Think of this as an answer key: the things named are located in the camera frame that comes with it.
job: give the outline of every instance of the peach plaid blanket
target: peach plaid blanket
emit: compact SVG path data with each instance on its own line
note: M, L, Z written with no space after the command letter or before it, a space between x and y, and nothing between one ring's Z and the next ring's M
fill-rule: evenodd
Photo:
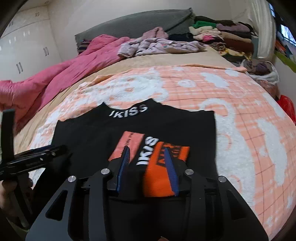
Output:
M78 117L103 101L126 109L152 97L185 110L214 110L218 173L240 192L272 239L296 204L296 127L244 71L186 65L98 76L49 113L29 148L50 144L58 120ZM41 173L30 176L36 182Z

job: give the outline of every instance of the curtain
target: curtain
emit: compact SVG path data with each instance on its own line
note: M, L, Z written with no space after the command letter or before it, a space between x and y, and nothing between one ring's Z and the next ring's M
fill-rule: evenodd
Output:
M276 24L266 0L248 0L248 19L259 36L257 58L272 60L276 41Z

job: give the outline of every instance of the silver bolt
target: silver bolt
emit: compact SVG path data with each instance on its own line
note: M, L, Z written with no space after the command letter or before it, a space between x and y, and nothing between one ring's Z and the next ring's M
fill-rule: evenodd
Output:
M224 182L227 181L226 177L224 177L224 176L219 176L219 177L218 177L218 180L219 180L219 182L221 182L221 183L224 183Z
M106 175L106 174L108 174L109 172L110 172L110 170L109 170L108 168L104 168L104 169L101 170L101 173L102 173L103 175Z
M192 174L194 173L194 171L191 170L191 169L186 169L186 170L185 170L185 173L186 173L187 175L192 175Z
M68 181L69 182L74 182L76 180L76 177L75 176L70 176L70 177L68 177Z

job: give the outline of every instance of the gray headboard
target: gray headboard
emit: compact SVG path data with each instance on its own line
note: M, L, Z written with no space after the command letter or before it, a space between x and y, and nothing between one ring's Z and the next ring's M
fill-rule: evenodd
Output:
M79 44L83 39L94 39L101 34L117 38L124 36L138 38L144 32L159 26L168 34L184 34L188 32L188 27L192 25L193 19L192 8L134 13L92 27L75 35L75 40Z

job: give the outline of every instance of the white wardrobe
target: white wardrobe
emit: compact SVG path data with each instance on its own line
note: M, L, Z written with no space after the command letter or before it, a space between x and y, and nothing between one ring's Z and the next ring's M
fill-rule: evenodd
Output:
M0 38L0 80L22 81L60 62L47 7L17 13Z

